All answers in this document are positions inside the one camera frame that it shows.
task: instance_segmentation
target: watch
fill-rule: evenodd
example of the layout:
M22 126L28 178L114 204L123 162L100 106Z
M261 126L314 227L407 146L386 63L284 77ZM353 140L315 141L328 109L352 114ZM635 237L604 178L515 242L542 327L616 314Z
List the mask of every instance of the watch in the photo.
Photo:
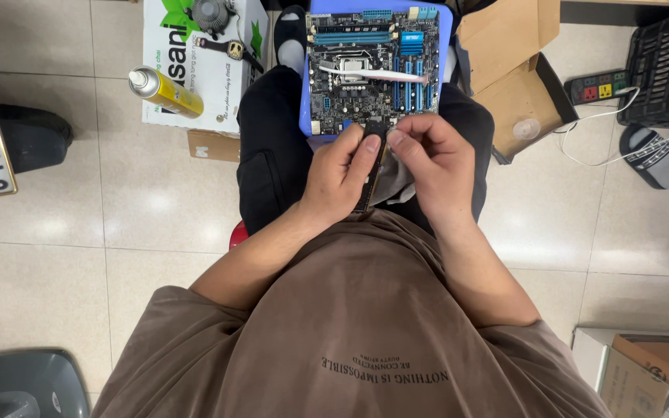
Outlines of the watch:
M228 41L227 43L214 43L213 41L209 41L208 39L197 37L195 39L195 44L196 46L199 46L201 48L212 49L218 52L225 52L229 56L229 58L233 60L247 61L250 64L252 64L252 67L254 67L255 70L259 71L260 74L265 73L265 69L262 67L259 61L255 60L252 54L249 53L249 51L247 51L247 48L244 46L244 44L240 43L239 41Z

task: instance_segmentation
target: black pants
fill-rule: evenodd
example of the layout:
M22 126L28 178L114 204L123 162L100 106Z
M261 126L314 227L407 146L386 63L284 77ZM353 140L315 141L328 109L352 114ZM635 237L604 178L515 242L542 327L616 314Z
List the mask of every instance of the black pants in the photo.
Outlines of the black pants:
M298 127L301 88L298 73L278 65L255 81L239 104L239 212L250 235L298 202L306 187L314 154ZM494 120L487 109L449 83L443 84L439 113L474 147L477 161L471 211L478 219L487 196L485 177ZM384 202L376 207L404 216L434 235L416 197L402 204Z

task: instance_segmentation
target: white toothbrush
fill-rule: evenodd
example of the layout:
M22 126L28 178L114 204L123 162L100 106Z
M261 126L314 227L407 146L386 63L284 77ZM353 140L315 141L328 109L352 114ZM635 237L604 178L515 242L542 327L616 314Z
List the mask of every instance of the white toothbrush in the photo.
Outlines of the white toothbrush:
M375 78L377 80L388 80L388 81L404 81L404 82L420 82L422 85L427 84L426 75L414 75L400 73L397 71L389 70L334 70L325 67L324 65L319 65L321 71L326 71L328 73L339 74L339 75L359 75L366 78Z

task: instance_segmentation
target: red stool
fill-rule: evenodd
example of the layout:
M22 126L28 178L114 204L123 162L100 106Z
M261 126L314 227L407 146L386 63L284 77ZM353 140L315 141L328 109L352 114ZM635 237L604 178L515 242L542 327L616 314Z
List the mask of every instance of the red stool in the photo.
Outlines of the red stool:
M229 240L229 250L241 244L242 241L249 238L249 233L244 226L244 221L239 222L237 226L231 231L231 239Z

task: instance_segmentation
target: hand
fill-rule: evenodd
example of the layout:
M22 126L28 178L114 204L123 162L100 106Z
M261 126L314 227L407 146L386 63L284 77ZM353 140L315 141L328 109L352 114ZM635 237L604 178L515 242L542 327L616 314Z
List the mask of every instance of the hand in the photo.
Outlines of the hand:
M345 219L358 203L366 177L376 162L381 139L363 138L363 127L351 123L337 140L314 153L300 209L324 229Z
M387 140L415 177L417 200L436 234L447 235L474 222L474 149L445 119L407 116Z

